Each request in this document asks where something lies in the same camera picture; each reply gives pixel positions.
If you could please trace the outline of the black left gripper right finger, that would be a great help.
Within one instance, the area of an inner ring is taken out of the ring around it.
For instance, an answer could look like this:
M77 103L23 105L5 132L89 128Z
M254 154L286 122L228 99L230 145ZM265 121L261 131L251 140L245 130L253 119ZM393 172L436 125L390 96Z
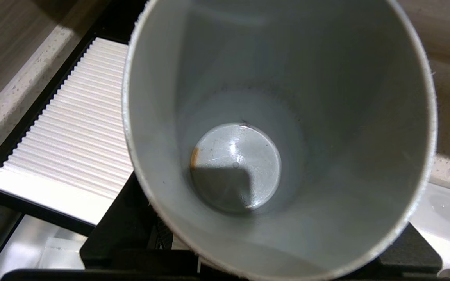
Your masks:
M409 224L387 250L350 277L436 277L441 267L440 255Z

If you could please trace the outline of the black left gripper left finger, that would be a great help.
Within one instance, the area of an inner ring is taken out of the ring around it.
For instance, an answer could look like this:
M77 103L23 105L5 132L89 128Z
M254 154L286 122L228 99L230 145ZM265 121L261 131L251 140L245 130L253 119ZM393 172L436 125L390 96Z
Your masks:
M161 247L160 231L167 229L132 174L81 247L81 260L88 270L196 274L198 258Z

